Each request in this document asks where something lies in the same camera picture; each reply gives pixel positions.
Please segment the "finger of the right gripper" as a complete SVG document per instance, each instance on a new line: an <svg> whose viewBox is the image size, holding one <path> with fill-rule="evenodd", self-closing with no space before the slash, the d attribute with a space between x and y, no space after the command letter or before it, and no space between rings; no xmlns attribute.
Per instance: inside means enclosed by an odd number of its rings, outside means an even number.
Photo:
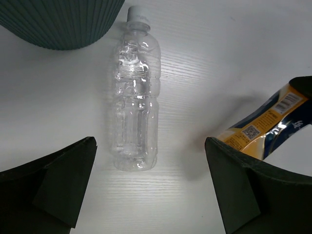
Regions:
<svg viewBox="0 0 312 234"><path fill-rule="evenodd" d="M295 77L289 81L289 85L305 97L312 98L312 76Z"/></svg>

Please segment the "orange label drink bottle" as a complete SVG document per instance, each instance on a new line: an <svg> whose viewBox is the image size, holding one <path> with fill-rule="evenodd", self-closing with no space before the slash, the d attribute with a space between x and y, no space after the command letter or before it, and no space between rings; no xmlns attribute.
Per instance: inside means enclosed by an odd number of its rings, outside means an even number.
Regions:
<svg viewBox="0 0 312 234"><path fill-rule="evenodd" d="M289 137L312 123L312 99L289 84L256 111L217 136L249 156L264 160Z"/></svg>

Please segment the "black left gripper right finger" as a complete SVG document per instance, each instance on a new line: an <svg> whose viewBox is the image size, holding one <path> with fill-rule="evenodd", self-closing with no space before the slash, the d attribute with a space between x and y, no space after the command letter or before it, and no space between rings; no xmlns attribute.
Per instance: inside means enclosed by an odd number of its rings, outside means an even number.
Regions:
<svg viewBox="0 0 312 234"><path fill-rule="evenodd" d="M225 232L310 234L312 178L237 151L215 137L205 152Z"/></svg>

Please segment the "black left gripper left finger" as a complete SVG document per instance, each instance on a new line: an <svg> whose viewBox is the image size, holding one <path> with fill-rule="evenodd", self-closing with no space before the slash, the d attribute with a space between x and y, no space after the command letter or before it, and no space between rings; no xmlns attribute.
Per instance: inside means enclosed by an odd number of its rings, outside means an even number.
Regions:
<svg viewBox="0 0 312 234"><path fill-rule="evenodd" d="M68 234L97 152L93 136L0 174L2 234Z"/></svg>

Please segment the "upright-lying clear ribbed bottle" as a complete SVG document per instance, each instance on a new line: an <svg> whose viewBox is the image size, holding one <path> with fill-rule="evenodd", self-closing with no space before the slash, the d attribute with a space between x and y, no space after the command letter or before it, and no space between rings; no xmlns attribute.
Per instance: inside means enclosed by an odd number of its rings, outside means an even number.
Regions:
<svg viewBox="0 0 312 234"><path fill-rule="evenodd" d="M110 64L110 151L122 171L157 161L161 51L150 30L148 11L131 6Z"/></svg>

